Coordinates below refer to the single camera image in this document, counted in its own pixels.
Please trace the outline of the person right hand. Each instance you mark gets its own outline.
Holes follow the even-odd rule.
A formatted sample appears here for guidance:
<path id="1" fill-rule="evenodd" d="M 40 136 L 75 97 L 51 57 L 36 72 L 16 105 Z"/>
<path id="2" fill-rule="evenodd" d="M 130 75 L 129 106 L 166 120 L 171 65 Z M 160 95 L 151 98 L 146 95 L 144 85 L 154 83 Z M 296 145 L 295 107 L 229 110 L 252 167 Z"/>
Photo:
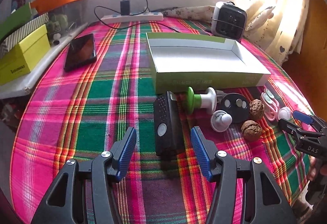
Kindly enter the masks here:
<path id="1" fill-rule="evenodd" d="M 327 166 L 321 165 L 318 166 L 318 160 L 315 157 L 310 157 L 310 168 L 308 173 L 308 180 L 314 181 L 317 177 L 317 174 L 320 173 L 324 176 L 327 176 Z"/>

